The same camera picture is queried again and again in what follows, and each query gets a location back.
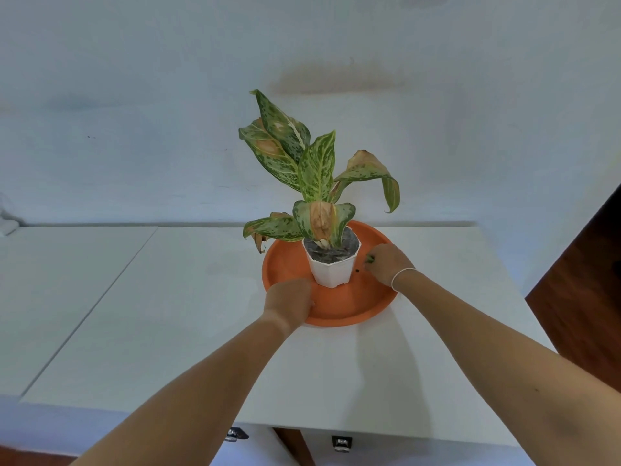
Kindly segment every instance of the person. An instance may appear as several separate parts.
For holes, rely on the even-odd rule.
[[[535,465],[621,464],[621,394],[435,284],[394,245],[378,245],[369,255],[365,269],[423,314]],[[154,394],[74,465],[209,464],[265,365],[306,320],[310,298],[308,280],[272,286],[256,321]]]

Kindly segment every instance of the potted plant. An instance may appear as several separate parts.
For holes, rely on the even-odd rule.
[[[303,200],[294,203],[292,215],[272,212],[247,222],[244,238],[251,235],[260,253],[268,239],[303,240],[315,281],[328,288],[349,282],[360,242],[347,227],[355,206],[336,204],[341,193],[353,181],[380,178],[392,212],[399,205],[399,183],[366,150],[358,150],[348,160],[347,169],[333,178],[336,131],[311,143],[304,124],[283,113],[259,90],[250,93],[256,97],[261,117],[240,128],[239,138],[276,179],[302,193]]]

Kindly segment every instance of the orange tray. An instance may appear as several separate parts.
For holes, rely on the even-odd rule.
[[[301,242],[277,240],[263,260],[263,286],[266,291],[272,284],[293,278],[313,281],[312,298],[315,306],[306,319],[313,326],[342,327],[366,321],[382,312],[397,295],[363,268],[369,250],[380,243],[391,241],[377,229],[362,222],[352,220],[348,226],[358,236],[362,247],[354,264],[352,279],[347,284],[330,289],[315,283]]]

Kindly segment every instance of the white plant pot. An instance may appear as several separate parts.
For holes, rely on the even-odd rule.
[[[362,246],[360,239],[358,239],[358,250],[356,250],[356,253],[336,263],[321,263],[320,261],[315,261],[306,251],[304,241],[302,241],[301,244],[304,247],[306,258],[308,258],[309,265],[311,266],[310,270],[317,284],[321,284],[326,288],[336,288],[339,284],[349,283],[353,272],[353,265],[356,263],[356,257]]]

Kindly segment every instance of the hand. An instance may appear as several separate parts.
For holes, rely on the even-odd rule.
[[[274,321],[285,336],[291,335],[304,323],[313,306],[310,282],[300,278],[271,286],[265,296],[261,318]]]
[[[381,243],[373,247],[367,253],[367,257],[372,257],[373,263],[365,263],[365,270],[386,286],[391,285],[395,274],[404,268],[414,267],[409,258],[406,257],[406,254],[392,243]]]

